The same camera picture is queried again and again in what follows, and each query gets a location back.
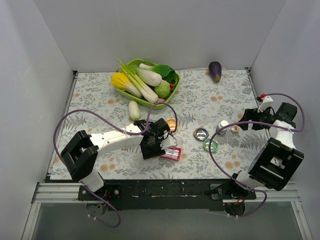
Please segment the red rectangular pill box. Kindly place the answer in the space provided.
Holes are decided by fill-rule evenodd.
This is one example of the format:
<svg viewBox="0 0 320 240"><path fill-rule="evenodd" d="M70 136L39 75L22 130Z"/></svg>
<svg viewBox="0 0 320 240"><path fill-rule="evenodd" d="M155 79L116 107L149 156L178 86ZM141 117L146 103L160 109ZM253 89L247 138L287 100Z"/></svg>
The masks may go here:
<svg viewBox="0 0 320 240"><path fill-rule="evenodd" d="M177 145L175 147L169 147L165 149L165 154L161 155L161 158L169 159L173 161L179 161L182 155L182 148L184 142L182 140L177 140Z"/></svg>

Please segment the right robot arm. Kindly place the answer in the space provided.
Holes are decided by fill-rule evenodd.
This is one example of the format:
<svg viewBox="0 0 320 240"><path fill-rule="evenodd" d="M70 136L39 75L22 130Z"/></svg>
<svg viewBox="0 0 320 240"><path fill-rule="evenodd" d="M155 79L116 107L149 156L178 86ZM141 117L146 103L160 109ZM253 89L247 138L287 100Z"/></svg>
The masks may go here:
<svg viewBox="0 0 320 240"><path fill-rule="evenodd" d="M296 128L293 120L298 111L297 107L283 102L276 113L271 114L271 109L270 106L263 111L247 108L240 119L242 122L263 122L285 129L255 123L252 125L253 130L269 130L270 138L247 171L239 171L232 175L238 180L226 186L227 195L232 199L243 195L243 184L250 189L266 187L276 191L282 190L304 159L304 154L294 146L294 133L291 131Z"/></svg>

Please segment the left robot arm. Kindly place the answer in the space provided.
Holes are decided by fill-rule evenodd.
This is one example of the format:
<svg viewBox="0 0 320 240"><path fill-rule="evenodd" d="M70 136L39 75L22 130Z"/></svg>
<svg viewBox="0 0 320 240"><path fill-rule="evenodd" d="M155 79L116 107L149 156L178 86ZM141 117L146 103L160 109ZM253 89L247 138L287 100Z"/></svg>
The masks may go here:
<svg viewBox="0 0 320 240"><path fill-rule="evenodd" d="M95 168L98 157L128 146L139 146L143 159L147 160L164 155L166 149L176 145L177 140L163 118L149 123L138 120L120 131L95 134L78 131L61 151L60 156L72 180L81 182L95 200L101 200L107 191L103 178Z"/></svg>

